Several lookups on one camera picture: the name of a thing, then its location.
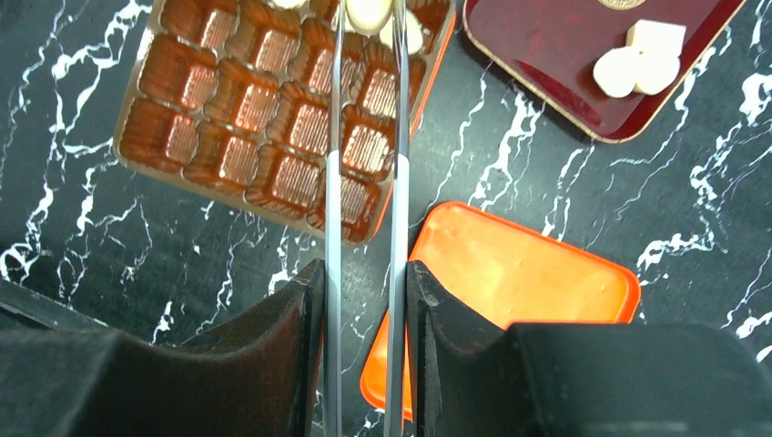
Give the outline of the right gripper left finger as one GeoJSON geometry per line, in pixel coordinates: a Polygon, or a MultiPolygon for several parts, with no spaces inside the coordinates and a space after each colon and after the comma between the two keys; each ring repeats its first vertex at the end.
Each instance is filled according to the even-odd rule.
{"type": "Polygon", "coordinates": [[[176,347],[113,329],[1,333],[4,436],[308,436],[324,264],[176,347]]]}

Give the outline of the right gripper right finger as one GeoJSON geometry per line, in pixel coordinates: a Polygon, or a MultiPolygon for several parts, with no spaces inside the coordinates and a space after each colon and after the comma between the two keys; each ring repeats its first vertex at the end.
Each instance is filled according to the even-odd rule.
{"type": "Polygon", "coordinates": [[[501,329],[407,267],[418,436],[768,436],[771,376],[724,330],[514,323],[501,329]]]}

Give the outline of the metal tongs with white handle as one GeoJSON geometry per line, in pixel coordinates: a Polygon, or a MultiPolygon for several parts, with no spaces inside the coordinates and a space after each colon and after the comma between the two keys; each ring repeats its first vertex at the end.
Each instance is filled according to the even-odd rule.
{"type": "MultiPolygon", "coordinates": [[[[368,217],[373,207],[371,194],[363,188],[353,191],[352,185],[342,175],[343,156],[348,146],[344,118],[351,104],[350,96],[344,92],[344,42],[346,35],[346,2],[340,2],[337,14],[336,34],[331,63],[330,82],[330,147],[326,159],[325,179],[325,343],[324,343],[324,432],[328,436],[342,434],[342,369],[341,369],[341,251],[343,226],[347,217],[358,224],[368,217]]],[[[392,245],[390,270],[390,303],[387,391],[384,433],[400,436],[403,431],[403,355],[405,352],[405,299],[407,268],[407,214],[409,207],[410,182],[410,111],[411,73],[406,35],[407,4],[392,1],[394,56],[393,79],[388,88],[380,88],[378,101],[388,103],[390,115],[394,117],[392,142],[394,149],[392,245]],[[393,93],[387,97],[387,91],[393,93]]]]}

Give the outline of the orange box lid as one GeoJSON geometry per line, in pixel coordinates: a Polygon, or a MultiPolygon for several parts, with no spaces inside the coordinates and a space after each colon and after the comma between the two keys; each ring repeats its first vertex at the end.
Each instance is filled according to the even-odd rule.
{"type": "MultiPolygon", "coordinates": [[[[460,302],[500,329],[514,322],[630,323],[641,299],[625,267],[461,202],[427,218],[410,260],[425,264],[460,302]]],[[[379,327],[360,377],[364,399],[385,410],[389,317],[379,327]]],[[[611,371],[590,371],[575,406],[589,421],[625,412],[611,371]]]]}

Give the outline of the oval white chocolate piece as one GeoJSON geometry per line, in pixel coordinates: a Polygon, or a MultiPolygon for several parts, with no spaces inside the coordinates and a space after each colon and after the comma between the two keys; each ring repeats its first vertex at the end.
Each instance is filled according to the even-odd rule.
{"type": "MultiPolygon", "coordinates": [[[[408,53],[417,55],[422,51],[423,46],[423,32],[422,25],[417,19],[416,15],[410,11],[406,11],[406,35],[407,35],[407,49],[408,53]]],[[[392,48],[393,44],[393,18],[391,17],[384,27],[379,32],[379,39],[382,44],[388,48],[392,48]]]]}

